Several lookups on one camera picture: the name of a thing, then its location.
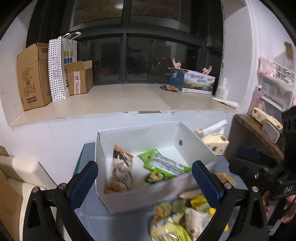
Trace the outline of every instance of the white tape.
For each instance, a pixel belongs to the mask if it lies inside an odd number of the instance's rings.
[[[80,71],[74,71],[74,95],[80,95]]]

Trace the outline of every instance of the cream-colored box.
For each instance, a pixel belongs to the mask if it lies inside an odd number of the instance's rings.
[[[258,121],[262,126],[265,123],[265,119],[267,119],[269,116],[270,115],[266,114],[263,110],[259,108],[254,108],[251,113],[251,117]]]
[[[278,130],[278,131],[282,131],[283,130],[283,125],[273,116],[268,116],[264,121],[263,124],[265,124],[265,122],[269,122],[271,124],[274,125],[274,127]]]
[[[215,155],[223,155],[229,141],[223,135],[209,134],[202,138],[202,141],[213,151]]]

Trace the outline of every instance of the white cardboard box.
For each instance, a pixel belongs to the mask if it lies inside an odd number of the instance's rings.
[[[133,189],[105,195],[104,190],[110,179],[114,145],[134,156]],[[197,187],[190,172],[141,188],[140,185],[149,174],[149,170],[137,155],[152,149],[158,149],[165,157],[188,167],[196,160],[201,160],[210,171],[218,160],[201,139],[179,121],[98,131],[95,160],[99,166],[99,174],[96,179],[96,192],[111,213],[147,207]]]

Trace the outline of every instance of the green snack package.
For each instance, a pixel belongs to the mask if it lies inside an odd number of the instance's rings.
[[[151,159],[156,160],[168,167],[172,167],[175,170],[178,170],[182,173],[187,173],[187,172],[191,172],[191,168],[190,167],[186,167],[183,166],[181,164],[179,164],[178,162],[175,162],[169,158],[166,158],[165,156],[154,152],[153,155],[151,156]]]
[[[180,176],[183,174],[182,172],[175,170],[172,167],[168,167],[156,160],[150,159],[154,153],[160,154],[157,149],[154,149],[154,150],[147,151],[147,152],[144,152],[144,153],[138,155],[138,157],[144,162],[145,167],[147,169],[155,171],[155,172],[159,172],[159,173],[163,174],[167,179],[173,178],[176,176]]]

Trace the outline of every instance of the pink item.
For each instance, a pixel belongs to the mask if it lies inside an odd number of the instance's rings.
[[[176,63],[175,58],[173,58],[173,65],[175,67],[175,69],[181,69],[182,64],[180,62]]]
[[[212,71],[212,66],[210,65],[208,68],[202,69],[202,74],[208,75]]]
[[[259,58],[259,73],[270,76],[270,77],[275,77],[277,75],[277,70],[279,66],[271,61],[269,61],[265,57],[260,57]]]

